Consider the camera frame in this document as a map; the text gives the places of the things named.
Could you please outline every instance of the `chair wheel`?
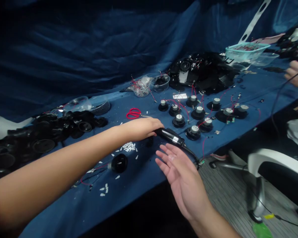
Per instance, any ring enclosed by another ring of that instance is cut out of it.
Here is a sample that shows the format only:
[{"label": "chair wheel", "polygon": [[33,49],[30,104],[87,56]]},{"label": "chair wheel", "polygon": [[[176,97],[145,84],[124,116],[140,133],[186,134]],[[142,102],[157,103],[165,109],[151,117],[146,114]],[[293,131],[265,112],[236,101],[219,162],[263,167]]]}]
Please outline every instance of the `chair wheel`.
[{"label": "chair wheel", "polygon": [[216,164],[214,163],[214,161],[210,162],[210,163],[209,163],[209,166],[210,166],[212,169],[216,169]]}]

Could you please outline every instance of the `teal basket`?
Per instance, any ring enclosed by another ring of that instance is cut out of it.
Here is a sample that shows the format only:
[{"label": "teal basket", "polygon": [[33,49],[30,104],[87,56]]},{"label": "teal basket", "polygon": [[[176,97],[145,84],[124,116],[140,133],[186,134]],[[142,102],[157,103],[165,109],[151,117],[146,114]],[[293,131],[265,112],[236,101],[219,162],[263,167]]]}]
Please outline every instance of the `teal basket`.
[{"label": "teal basket", "polygon": [[244,42],[226,47],[225,56],[237,62],[250,61],[257,59],[270,46],[269,44]]}]

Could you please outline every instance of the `pile of black speaker parts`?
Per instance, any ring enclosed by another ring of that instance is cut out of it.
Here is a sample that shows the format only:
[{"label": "pile of black speaker parts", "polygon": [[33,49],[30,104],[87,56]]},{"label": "pile of black speaker parts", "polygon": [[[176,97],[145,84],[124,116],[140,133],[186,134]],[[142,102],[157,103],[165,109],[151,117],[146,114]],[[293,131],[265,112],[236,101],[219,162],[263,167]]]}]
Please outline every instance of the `pile of black speaker parts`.
[{"label": "pile of black speaker parts", "polygon": [[107,123],[107,119],[97,119],[89,111],[70,111],[60,118],[42,114],[31,126],[8,130],[8,135],[0,140],[0,178],[51,151],[59,142],[64,147],[63,141],[68,137],[77,139]]},{"label": "pile of black speaker parts", "polygon": [[169,69],[170,87],[184,91],[184,86],[205,91],[207,95],[218,93],[233,85],[235,75],[239,74],[228,64],[233,60],[215,52],[193,54],[174,62]]}]

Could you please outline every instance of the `person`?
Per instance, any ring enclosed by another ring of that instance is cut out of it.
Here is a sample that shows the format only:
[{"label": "person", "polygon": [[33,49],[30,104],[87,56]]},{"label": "person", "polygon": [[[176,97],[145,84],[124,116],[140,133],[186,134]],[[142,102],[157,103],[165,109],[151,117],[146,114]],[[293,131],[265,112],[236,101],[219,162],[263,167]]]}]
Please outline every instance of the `person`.
[{"label": "person", "polygon": [[[103,157],[129,141],[156,136],[154,118],[132,120],[48,154],[0,179],[0,233],[22,229]],[[161,145],[158,166],[177,205],[199,237],[240,237],[212,207],[194,164],[179,148]]]}]

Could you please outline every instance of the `red scissors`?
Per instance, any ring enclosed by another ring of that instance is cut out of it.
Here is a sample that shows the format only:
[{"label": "red scissors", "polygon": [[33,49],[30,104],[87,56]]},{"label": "red scissors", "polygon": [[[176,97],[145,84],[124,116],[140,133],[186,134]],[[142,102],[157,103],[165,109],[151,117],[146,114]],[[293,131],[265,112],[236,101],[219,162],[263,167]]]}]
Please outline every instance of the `red scissors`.
[{"label": "red scissors", "polygon": [[129,112],[127,113],[127,115],[126,115],[126,117],[128,119],[137,119],[137,118],[139,118],[141,116],[143,116],[143,117],[150,117],[150,116],[142,115],[141,114],[141,111],[139,109],[137,109],[137,108],[130,109]]}]

